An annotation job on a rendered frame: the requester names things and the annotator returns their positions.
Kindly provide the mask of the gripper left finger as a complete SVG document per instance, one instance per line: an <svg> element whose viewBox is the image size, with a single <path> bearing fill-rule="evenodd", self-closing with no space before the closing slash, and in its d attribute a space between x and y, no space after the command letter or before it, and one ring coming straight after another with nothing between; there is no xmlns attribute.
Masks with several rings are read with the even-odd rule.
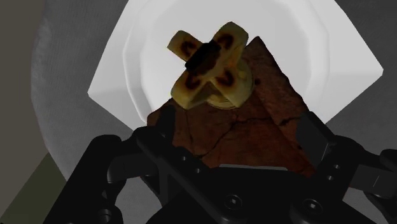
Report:
<svg viewBox="0 0 397 224"><path fill-rule="evenodd" d="M116 199L129 178L141 177L162 205L146 224L231 224L223 199L205 189L209 168L171 144L176 109L167 105L153 127L125 141L95 137L43 224L124 224Z"/></svg>

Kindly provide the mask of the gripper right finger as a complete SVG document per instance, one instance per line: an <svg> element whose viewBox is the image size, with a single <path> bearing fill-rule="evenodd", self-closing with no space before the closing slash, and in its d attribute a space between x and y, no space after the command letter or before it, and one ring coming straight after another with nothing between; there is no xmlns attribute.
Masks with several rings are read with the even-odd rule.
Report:
<svg viewBox="0 0 397 224"><path fill-rule="evenodd" d="M361 190L387 224L397 224L397 150L370 153L311 111L301 116L296 140L316 172L295 200L295 224L376 224L343 201L349 188Z"/></svg>

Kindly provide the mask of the brown block with yellow cross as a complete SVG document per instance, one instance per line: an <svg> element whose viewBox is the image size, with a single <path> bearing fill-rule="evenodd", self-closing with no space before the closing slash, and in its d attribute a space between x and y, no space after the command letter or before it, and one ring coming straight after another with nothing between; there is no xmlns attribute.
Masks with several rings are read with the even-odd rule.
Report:
<svg viewBox="0 0 397 224"><path fill-rule="evenodd" d="M314 167L295 137L302 97L260 38L233 22L208 43L178 31L168 49L186 68L171 90L172 143L209 167L284 167L311 176Z"/></svg>

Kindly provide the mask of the grey round table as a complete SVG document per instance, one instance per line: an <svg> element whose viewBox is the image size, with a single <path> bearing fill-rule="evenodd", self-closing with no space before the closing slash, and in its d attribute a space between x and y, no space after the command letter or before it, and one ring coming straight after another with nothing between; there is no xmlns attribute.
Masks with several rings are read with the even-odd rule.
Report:
<svg viewBox="0 0 397 224"><path fill-rule="evenodd" d="M372 153L397 149L397 0L336 0L383 75L328 122ZM31 99L45 145L68 178L90 141L131 130L87 91L128 0L46 0L32 51Z"/></svg>

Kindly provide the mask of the white octagonal plate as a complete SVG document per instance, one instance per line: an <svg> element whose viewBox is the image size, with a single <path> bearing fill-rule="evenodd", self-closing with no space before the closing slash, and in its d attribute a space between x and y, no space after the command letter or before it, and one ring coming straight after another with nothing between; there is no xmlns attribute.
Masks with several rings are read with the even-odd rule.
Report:
<svg viewBox="0 0 397 224"><path fill-rule="evenodd" d="M89 97L131 129L170 98L184 69L167 45L186 31L209 41L227 22L265 43L309 109L327 122L383 68L335 0L129 0Z"/></svg>

